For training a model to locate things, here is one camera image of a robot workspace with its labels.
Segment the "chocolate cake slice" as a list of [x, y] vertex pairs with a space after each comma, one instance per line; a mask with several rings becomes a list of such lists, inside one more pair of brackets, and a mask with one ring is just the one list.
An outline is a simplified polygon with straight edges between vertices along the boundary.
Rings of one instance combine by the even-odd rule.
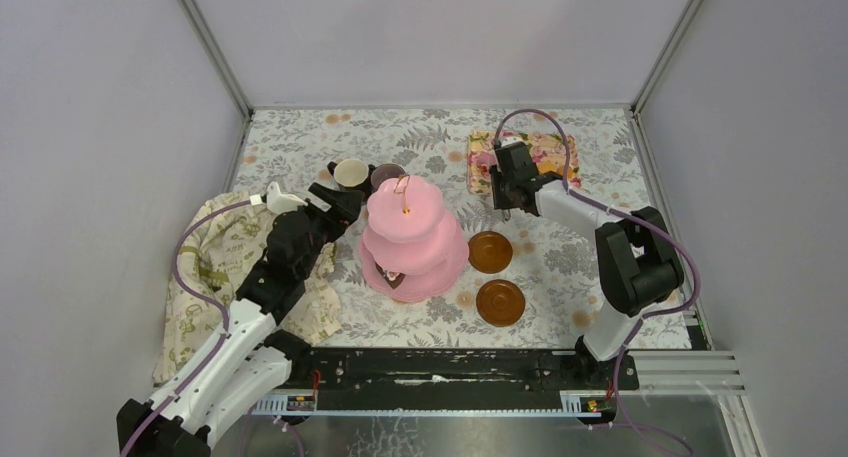
[[406, 278], [405, 273], [384, 269], [379, 264], [375, 265], [375, 270], [378, 273], [378, 287], [382, 289], [396, 290]]

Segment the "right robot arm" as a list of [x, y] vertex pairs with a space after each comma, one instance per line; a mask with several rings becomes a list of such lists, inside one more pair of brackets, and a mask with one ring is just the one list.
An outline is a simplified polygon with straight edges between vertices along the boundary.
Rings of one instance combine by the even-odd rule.
[[685, 279], [662, 215], [653, 207], [627, 213], [570, 187], [556, 172], [542, 173], [527, 144], [517, 138], [494, 144], [490, 167], [494, 207], [520, 209], [577, 233], [596, 252], [605, 303], [577, 349], [575, 379], [597, 389], [613, 375], [614, 358], [637, 322], [667, 300]]

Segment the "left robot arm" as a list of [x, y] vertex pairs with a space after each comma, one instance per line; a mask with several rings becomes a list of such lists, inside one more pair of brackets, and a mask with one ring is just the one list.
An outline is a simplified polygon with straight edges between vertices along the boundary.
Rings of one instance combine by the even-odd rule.
[[146, 402], [128, 400], [116, 417], [123, 456], [208, 456], [227, 430], [272, 389], [309, 378], [308, 345], [279, 324], [306, 293], [324, 247], [354, 224], [365, 200], [358, 190], [318, 183], [310, 192], [328, 204], [284, 194], [272, 184], [247, 199], [275, 218], [266, 246], [221, 323], [191, 359]]

